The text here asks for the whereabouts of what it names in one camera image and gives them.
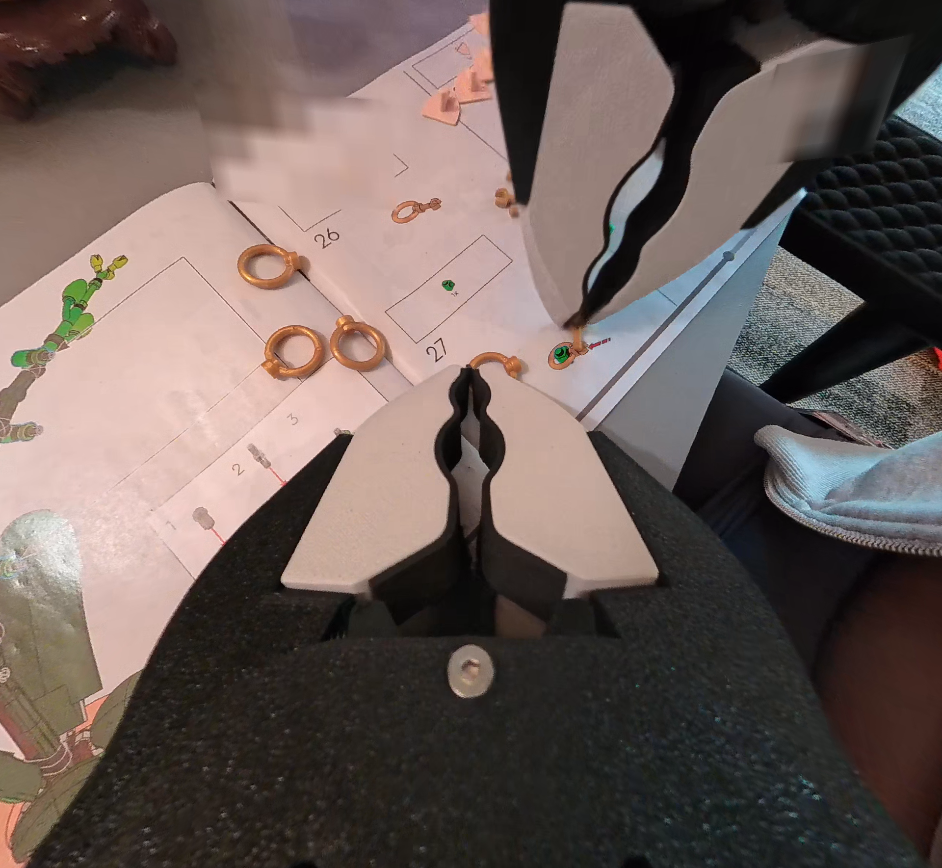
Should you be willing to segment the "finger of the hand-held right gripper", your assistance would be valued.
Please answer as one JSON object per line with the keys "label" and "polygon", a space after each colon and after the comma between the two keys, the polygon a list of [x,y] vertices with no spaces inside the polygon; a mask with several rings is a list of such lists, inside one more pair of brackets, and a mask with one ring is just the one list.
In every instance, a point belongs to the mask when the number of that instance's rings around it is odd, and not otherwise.
{"label": "finger of the hand-held right gripper", "polygon": [[583,307],[625,180],[654,151],[675,83],[627,5],[567,3],[524,213],[528,266],[550,319]]}
{"label": "finger of the hand-held right gripper", "polygon": [[[653,186],[614,253],[587,279],[593,323],[688,273],[742,229],[799,162],[867,146],[867,47],[808,44],[758,66],[734,61],[684,85],[654,155]],[[745,70],[759,69],[745,76]]]}

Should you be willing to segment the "white instruction booklet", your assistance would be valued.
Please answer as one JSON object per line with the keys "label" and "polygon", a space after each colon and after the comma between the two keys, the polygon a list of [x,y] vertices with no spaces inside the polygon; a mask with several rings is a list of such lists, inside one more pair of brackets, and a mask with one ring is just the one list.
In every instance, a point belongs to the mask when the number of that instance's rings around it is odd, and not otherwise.
{"label": "white instruction booklet", "polygon": [[366,85],[391,191],[288,211],[170,191],[2,307],[2,866],[25,866],[97,763],[152,648],[223,542],[336,436],[483,352],[595,428],[797,201],[595,324],[548,317],[497,103],[419,118],[486,40],[465,25]]}

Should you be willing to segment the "black mesh office chair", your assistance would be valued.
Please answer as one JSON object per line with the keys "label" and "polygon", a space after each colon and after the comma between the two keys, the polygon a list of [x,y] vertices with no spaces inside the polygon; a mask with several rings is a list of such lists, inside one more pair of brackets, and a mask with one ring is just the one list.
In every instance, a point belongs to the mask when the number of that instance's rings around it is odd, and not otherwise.
{"label": "black mesh office chair", "polygon": [[861,300],[761,390],[794,403],[941,347],[941,145],[890,117],[807,187],[781,247]]}

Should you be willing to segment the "person's leg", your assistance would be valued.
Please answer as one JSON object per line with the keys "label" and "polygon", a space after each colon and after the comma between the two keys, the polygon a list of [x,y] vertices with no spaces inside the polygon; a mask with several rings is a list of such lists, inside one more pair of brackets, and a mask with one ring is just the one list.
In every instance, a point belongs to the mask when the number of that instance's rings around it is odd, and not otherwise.
{"label": "person's leg", "polygon": [[839,609],[815,684],[856,774],[940,866],[940,559],[879,558]]}

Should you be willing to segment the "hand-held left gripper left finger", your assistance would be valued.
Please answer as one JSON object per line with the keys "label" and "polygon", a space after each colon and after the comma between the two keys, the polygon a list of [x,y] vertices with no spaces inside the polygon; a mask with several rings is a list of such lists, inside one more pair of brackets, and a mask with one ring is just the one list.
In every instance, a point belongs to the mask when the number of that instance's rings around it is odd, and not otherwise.
{"label": "hand-held left gripper left finger", "polygon": [[472,371],[448,366],[360,425],[282,574],[289,589],[384,603],[402,622],[469,565],[453,470]]}

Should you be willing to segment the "brick orchid in pink pot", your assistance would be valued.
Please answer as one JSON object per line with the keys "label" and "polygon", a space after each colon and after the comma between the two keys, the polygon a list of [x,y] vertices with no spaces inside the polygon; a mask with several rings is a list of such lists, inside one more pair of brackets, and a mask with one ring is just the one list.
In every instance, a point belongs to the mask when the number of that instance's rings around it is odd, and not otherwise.
{"label": "brick orchid in pink pot", "polygon": [[2,117],[35,112],[43,67],[112,47],[137,61],[173,65],[177,43],[144,0],[9,0],[1,4]]}

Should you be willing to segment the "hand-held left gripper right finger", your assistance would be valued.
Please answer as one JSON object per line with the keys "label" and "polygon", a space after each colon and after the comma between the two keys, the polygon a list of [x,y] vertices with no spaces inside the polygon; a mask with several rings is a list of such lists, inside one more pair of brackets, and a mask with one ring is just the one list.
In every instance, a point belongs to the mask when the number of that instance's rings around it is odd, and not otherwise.
{"label": "hand-held left gripper right finger", "polygon": [[655,585],[654,558],[583,426],[496,366],[471,375],[488,585],[544,623],[564,601]]}

